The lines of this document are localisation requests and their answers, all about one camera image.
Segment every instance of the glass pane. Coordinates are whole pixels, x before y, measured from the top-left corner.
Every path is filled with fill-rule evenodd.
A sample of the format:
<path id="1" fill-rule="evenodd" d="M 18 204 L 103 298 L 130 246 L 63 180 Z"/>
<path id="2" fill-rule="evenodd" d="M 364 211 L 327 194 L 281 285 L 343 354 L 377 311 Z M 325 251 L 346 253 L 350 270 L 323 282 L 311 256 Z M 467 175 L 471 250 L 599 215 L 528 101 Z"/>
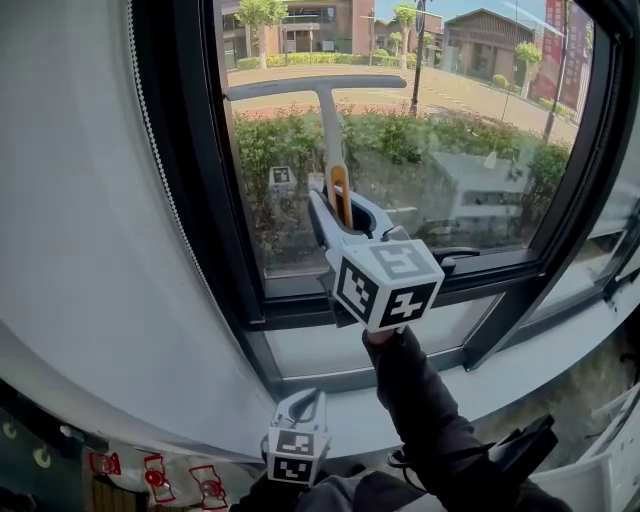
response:
<path id="1" fill-rule="evenodd" d="M 272 26 L 232 32 L 229 51 L 246 55 L 235 55 L 228 83 L 402 77 L 404 89 L 334 91 L 352 190 L 431 247 L 524 247 L 553 199 L 579 129 L 593 24 L 567 0 L 530 0 L 526 10 L 485 3 L 474 10 L 463 0 L 430 2 L 420 56 L 411 9 L 394 13 L 393 2 L 374 0 L 285 3 Z M 237 12 L 233 5 L 225 13 Z M 308 184 L 320 183 L 325 171 L 321 124 L 309 111 L 317 104 L 310 92 L 232 102 L 238 164 L 267 277 L 323 266 L 304 208 Z M 278 227 L 281 212 L 265 199 L 272 166 L 288 166 L 296 178 L 289 198 L 295 206 L 287 213 L 295 222 L 285 223 L 285 231 Z"/>
<path id="2" fill-rule="evenodd" d="M 531 315 L 529 322 L 580 300 L 581 294 L 601 288 L 615 272 L 622 258 L 619 250 L 627 236 L 629 221 L 638 214 L 640 200 L 640 116 L 633 131 L 622 167 L 611 195 L 588 240 L 554 289 Z M 632 262 L 629 272 L 635 270 Z"/>
<path id="3" fill-rule="evenodd" d="M 412 325 L 428 354 L 461 346 L 492 309 L 496 297 L 484 297 L 432 310 Z M 341 372 L 371 366 L 362 348 L 362 326 L 333 325 L 265 332 L 283 377 Z"/>

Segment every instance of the sky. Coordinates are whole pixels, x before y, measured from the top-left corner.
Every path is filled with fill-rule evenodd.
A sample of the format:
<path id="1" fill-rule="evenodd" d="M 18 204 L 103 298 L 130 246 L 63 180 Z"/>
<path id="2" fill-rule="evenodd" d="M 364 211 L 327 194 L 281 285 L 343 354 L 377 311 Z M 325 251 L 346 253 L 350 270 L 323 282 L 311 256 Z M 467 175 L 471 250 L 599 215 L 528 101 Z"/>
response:
<path id="1" fill-rule="evenodd" d="M 375 0 L 376 16 L 385 18 L 386 20 L 393 19 L 393 7 L 398 5 L 400 1 L 401 0 Z M 510 2 L 516 4 L 516 0 L 510 0 Z M 517 0 L 519 7 L 541 19 L 544 19 L 545 4 L 545 0 Z M 426 11 L 442 16 L 444 22 L 460 14 L 475 11 L 480 8 L 485 8 L 497 12 L 502 16 L 515 19 L 516 11 L 504 5 L 502 0 L 427 0 Z M 518 15 L 518 21 L 522 21 L 524 25 L 532 25 L 532 21 L 527 18 L 521 18 L 522 15 Z"/>

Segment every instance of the building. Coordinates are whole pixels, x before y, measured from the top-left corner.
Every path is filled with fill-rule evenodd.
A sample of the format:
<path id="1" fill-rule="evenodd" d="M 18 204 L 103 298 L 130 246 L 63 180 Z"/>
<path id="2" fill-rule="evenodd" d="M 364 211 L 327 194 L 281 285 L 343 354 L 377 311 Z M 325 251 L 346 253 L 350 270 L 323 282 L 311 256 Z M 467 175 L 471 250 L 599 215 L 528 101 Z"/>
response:
<path id="1" fill-rule="evenodd" d="M 536 42 L 535 34 L 533 29 L 487 9 L 462 14 L 444 24 L 442 67 L 483 80 L 503 75 L 512 83 L 516 78 L 515 48 L 524 41 Z"/>
<path id="2" fill-rule="evenodd" d="M 222 1 L 223 39 L 227 69 L 238 59 L 257 56 L 250 27 L 234 14 L 239 0 Z M 374 0 L 286 1 L 287 16 L 279 26 L 267 28 L 267 55 L 295 52 L 368 54 Z"/>
<path id="3" fill-rule="evenodd" d="M 443 41 L 443 30 L 442 30 L 442 16 L 436 16 L 435 14 L 426 14 L 425 15 L 425 32 L 430 33 L 433 36 L 433 42 L 431 46 L 441 48 Z M 375 38 L 376 38 L 376 48 L 382 48 L 389 53 L 393 54 L 395 52 L 395 43 L 391 40 L 391 34 L 394 32 L 402 33 L 402 28 L 400 27 L 400 23 L 396 20 L 391 20 L 389 22 L 385 22 L 382 20 L 376 20 L 375 22 Z M 418 49 L 418 34 L 415 30 L 415 27 L 411 28 L 411 32 L 409 33 L 409 51 L 415 52 Z"/>

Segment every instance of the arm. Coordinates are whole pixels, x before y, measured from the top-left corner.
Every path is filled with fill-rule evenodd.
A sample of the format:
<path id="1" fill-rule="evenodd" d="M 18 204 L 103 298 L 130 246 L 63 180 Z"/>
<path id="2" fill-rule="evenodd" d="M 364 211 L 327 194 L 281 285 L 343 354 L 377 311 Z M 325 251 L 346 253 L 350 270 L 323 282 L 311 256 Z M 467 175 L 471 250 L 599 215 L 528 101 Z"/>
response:
<path id="1" fill-rule="evenodd" d="M 446 458 L 482 444 L 458 414 L 458 404 L 429 366 L 411 329 L 403 334 L 365 331 L 363 341 L 376 370 L 378 398 L 405 444 L 405 455 L 425 489 L 447 510 L 570 512 L 529 480 L 510 484 L 482 455 Z"/>
<path id="2" fill-rule="evenodd" d="M 405 444 L 405 454 L 423 468 L 418 474 L 423 485 L 429 489 L 437 484 L 429 473 L 448 479 L 470 465 L 478 456 L 439 462 L 443 455 L 482 444 L 458 414 L 458 404 L 429 366 L 411 329 L 403 334 L 365 332 L 363 341 L 376 370 L 378 398 Z"/>

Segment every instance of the red sign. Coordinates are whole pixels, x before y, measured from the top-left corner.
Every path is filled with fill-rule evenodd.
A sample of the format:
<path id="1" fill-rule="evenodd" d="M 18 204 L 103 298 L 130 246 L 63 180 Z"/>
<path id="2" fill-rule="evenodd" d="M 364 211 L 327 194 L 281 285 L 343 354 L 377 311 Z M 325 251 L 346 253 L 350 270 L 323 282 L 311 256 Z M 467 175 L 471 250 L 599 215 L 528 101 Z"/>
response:
<path id="1" fill-rule="evenodd" d="M 560 34 L 564 32 L 564 0 L 547 0 L 545 21 Z M 538 96 L 553 99 L 558 87 L 562 62 L 562 36 L 544 29 L 542 40 L 542 63 L 536 84 Z"/>
<path id="2" fill-rule="evenodd" d="M 582 65 L 587 62 L 587 27 L 589 16 L 575 2 L 571 2 L 569 11 L 569 39 L 567 40 L 567 56 L 562 75 L 560 103 L 577 110 L 580 95 Z"/>

